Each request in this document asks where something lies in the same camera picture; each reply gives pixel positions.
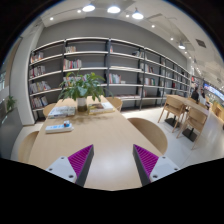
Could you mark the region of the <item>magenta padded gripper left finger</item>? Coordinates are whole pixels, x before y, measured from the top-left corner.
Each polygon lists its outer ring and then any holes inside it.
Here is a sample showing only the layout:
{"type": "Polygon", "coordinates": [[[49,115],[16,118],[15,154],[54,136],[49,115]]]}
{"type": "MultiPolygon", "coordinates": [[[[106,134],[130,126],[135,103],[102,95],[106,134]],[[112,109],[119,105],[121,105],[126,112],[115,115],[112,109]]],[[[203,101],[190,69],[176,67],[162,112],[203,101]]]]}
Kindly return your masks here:
{"type": "Polygon", "coordinates": [[[69,157],[60,156],[47,168],[47,171],[83,187],[93,156],[94,146],[89,145],[69,157]]]}

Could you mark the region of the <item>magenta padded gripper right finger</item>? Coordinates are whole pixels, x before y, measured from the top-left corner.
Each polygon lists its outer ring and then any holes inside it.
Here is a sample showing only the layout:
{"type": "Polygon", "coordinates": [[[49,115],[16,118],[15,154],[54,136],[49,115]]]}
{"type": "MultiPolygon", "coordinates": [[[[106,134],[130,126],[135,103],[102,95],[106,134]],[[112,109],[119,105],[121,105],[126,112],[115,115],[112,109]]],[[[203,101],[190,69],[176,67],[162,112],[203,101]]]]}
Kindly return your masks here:
{"type": "Polygon", "coordinates": [[[168,157],[157,156],[136,144],[133,145],[133,157],[143,186],[179,170],[168,157]]]}

